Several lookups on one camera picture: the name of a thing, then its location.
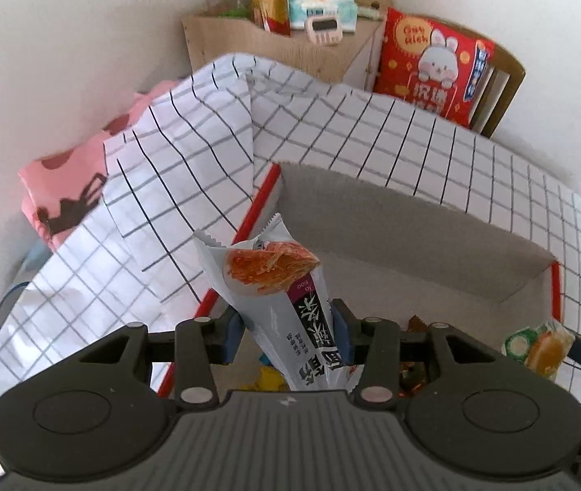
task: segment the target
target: wooden chair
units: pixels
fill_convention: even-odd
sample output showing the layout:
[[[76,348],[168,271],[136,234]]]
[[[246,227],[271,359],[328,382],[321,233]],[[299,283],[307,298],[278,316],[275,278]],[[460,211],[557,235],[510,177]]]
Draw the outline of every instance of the wooden chair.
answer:
[[[501,94],[499,95],[499,98],[497,98],[495,106],[492,107],[490,115],[488,116],[488,119],[486,119],[484,126],[480,131],[478,131],[482,136],[490,138],[495,128],[497,127],[497,124],[499,124],[500,120],[502,119],[502,116],[504,116],[504,113],[509,107],[509,104],[511,104],[515,93],[518,91],[518,88],[522,83],[522,80],[524,80],[525,68],[523,68],[520,62],[502,46],[495,43],[495,41],[489,39],[488,37],[473,31],[472,29],[468,29],[462,25],[436,17],[423,16],[422,18],[441,22],[448,28],[453,29],[454,31],[465,36],[480,38],[481,40],[491,41],[495,44],[493,56],[488,61],[488,66],[486,67],[484,76],[479,82],[479,86],[475,92],[473,101],[477,101],[477,98],[479,98],[479,101],[477,101],[474,110],[471,112],[470,118],[470,127],[477,130],[478,127],[476,127],[476,124],[480,121],[480,117],[484,113],[488,113],[488,110],[491,108],[491,100],[494,100],[495,97],[497,97],[497,92],[492,95],[491,93],[493,92],[493,87],[495,85],[495,81],[497,80],[498,74],[507,74],[509,76],[509,80],[505,83],[504,88],[501,89]]]

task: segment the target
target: pink bag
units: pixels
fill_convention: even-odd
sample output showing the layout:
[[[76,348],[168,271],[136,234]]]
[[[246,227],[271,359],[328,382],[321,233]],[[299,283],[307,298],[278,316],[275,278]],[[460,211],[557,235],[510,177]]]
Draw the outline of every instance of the pink bag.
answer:
[[[22,212],[51,250],[58,249],[99,203],[106,183],[104,141],[137,122],[152,100],[175,85],[163,81],[147,95],[136,94],[127,114],[87,142],[35,160],[18,172],[27,191]]]

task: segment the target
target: food image on bag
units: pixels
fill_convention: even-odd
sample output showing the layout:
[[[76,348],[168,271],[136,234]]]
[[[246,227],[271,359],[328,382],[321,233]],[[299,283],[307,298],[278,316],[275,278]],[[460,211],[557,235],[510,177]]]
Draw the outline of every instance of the food image on bag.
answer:
[[[240,313],[291,390],[345,389],[320,260],[292,238],[279,214],[259,236],[233,246],[203,232],[194,243],[213,289]]]
[[[243,292],[238,284],[251,286],[260,295],[287,292],[297,279],[315,269],[320,260],[299,243],[271,241],[260,250],[229,249],[224,265],[227,286]]]
[[[524,363],[545,378],[554,379],[573,343],[573,334],[558,321],[549,320],[511,334],[502,346],[502,354]]]

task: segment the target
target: red trim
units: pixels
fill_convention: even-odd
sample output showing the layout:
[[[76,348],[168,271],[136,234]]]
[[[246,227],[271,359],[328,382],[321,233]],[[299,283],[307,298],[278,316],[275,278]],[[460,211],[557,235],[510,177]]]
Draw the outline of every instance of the red trim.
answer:
[[[233,237],[233,243],[238,243],[239,241],[246,240],[252,234],[253,226],[256,224],[258,217],[261,215],[261,211],[265,204],[267,203],[270,194],[272,193],[272,189],[275,187],[276,182],[279,180],[281,176],[281,167],[278,164],[273,164],[270,168],[270,171],[265,176],[265,180],[261,185],[261,189],[256,194],[256,197],[253,198],[252,205],[249,207],[247,214],[245,214],[245,218],[242,220],[240,227],[236,231],[235,236]],[[210,289],[204,295],[201,303],[197,307],[197,311],[194,313],[195,318],[201,318],[204,316],[208,316],[213,310],[215,303],[217,302],[217,292],[214,289]],[[165,372],[165,376],[163,377],[163,381],[161,382],[161,386],[158,388],[158,396],[167,399],[172,392],[172,388],[174,387],[174,363],[170,364],[167,371]]]
[[[552,263],[552,317],[562,323],[561,315],[561,270],[559,262]]]

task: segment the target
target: white grid paper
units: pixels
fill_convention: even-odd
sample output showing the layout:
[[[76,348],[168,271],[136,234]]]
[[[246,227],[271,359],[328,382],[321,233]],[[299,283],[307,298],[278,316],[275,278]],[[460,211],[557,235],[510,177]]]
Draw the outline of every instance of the white grid paper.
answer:
[[[99,205],[47,261],[0,330],[0,395],[131,321],[174,326]],[[163,379],[156,364],[152,384]]]
[[[564,324],[581,334],[581,198],[518,155],[401,100],[326,85],[252,55],[226,55],[158,98],[134,127],[106,142],[106,152],[109,181],[101,216],[110,210],[110,226],[114,232],[117,224],[123,242],[116,239],[116,246],[128,246],[125,256],[133,255],[132,275],[160,298],[159,324],[191,317],[208,288],[188,249],[192,231],[230,242],[269,164],[288,161],[445,205],[550,250],[561,262]],[[66,249],[76,253],[78,243],[68,240]],[[57,262],[45,267],[40,279],[57,281],[41,283],[47,304],[62,301],[74,282],[65,279],[68,274],[105,265],[84,260],[78,269]],[[93,293],[88,299],[103,308]],[[108,324],[95,321],[98,326],[86,329],[78,306],[61,315],[63,320],[52,316],[57,327],[63,334],[76,328],[82,341],[93,338],[89,329],[98,333]],[[121,320],[118,315],[112,327]],[[17,333],[22,331],[20,325]],[[3,383],[14,383],[14,364],[4,363],[4,355],[21,351],[15,336],[3,340],[0,364],[9,371],[1,372]],[[31,355],[34,364],[19,378],[37,370],[35,363],[46,367],[56,358],[47,350]],[[557,382],[581,402],[580,366],[566,361]]]

